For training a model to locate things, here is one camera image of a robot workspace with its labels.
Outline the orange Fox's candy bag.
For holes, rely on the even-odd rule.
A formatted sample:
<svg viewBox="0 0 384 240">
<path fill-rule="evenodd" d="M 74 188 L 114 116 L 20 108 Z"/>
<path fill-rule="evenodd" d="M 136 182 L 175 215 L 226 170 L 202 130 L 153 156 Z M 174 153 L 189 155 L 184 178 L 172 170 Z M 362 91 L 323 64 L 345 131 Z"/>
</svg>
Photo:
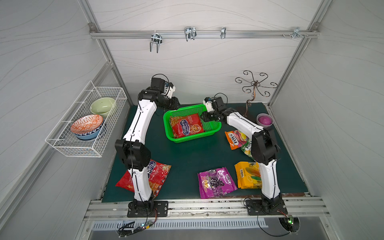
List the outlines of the orange Fox's candy bag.
<svg viewBox="0 0 384 240">
<path fill-rule="evenodd" d="M 225 135 L 230 144 L 231 150 L 241 148 L 249 140 L 249 138 L 245 134 L 238 130 L 225 132 Z"/>
</svg>

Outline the red cookie candy bag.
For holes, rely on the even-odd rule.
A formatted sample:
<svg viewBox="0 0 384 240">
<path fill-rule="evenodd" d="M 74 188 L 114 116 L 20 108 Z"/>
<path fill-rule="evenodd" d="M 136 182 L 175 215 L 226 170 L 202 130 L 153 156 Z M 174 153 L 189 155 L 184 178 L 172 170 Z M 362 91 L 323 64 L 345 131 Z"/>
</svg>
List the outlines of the red cookie candy bag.
<svg viewBox="0 0 384 240">
<path fill-rule="evenodd" d="M 203 124 L 198 114 L 170 117 L 170 124 L 175 139 L 204 132 Z"/>
</svg>

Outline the red Konfety candy bag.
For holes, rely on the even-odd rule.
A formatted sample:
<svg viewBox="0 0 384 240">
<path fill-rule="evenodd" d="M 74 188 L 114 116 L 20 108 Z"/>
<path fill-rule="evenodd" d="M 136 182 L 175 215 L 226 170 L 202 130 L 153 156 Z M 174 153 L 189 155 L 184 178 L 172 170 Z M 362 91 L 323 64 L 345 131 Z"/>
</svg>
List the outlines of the red Konfety candy bag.
<svg viewBox="0 0 384 240">
<path fill-rule="evenodd" d="M 148 165 L 148 178 L 149 185 L 154 194 L 154 197 L 157 197 L 162 186 L 164 185 L 168 174 L 171 170 L 171 165 L 166 165 L 158 163 L 151 160 Z M 116 183 L 116 187 L 123 188 L 130 192 L 134 192 L 134 184 L 131 177 L 131 172 L 127 170 L 122 178 Z"/>
</svg>

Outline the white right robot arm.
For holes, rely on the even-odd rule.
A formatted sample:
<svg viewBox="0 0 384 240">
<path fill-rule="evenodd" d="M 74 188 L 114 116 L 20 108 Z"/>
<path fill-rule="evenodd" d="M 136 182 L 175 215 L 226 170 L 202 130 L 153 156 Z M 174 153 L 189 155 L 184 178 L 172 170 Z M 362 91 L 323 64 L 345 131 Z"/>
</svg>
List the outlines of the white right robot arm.
<svg viewBox="0 0 384 240">
<path fill-rule="evenodd" d="M 264 128 L 241 115 L 237 110 L 225 105 L 221 97 L 207 97 L 203 100 L 206 111 L 202 113 L 204 122 L 222 122 L 245 134 L 252 142 L 251 155 L 259 164 L 262 180 L 262 198 L 271 203 L 281 200 L 277 179 L 277 154 L 280 150 L 274 130 Z"/>
</svg>

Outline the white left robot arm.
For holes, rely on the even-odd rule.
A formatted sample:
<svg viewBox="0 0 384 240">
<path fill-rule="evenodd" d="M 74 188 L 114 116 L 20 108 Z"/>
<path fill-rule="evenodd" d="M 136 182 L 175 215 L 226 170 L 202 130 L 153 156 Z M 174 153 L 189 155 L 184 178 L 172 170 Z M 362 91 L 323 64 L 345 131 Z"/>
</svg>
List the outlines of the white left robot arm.
<svg viewBox="0 0 384 240">
<path fill-rule="evenodd" d="M 179 108 L 179 100 L 173 96 L 175 91 L 176 87 L 164 74 L 152 76 L 151 85 L 138 94 L 137 111 L 128 131 L 122 139 L 115 142 L 119 157 L 131 172 L 134 200 L 138 202 L 149 202 L 153 198 L 148 177 L 151 152 L 145 146 L 147 131 L 158 108 L 164 110 Z"/>
</svg>

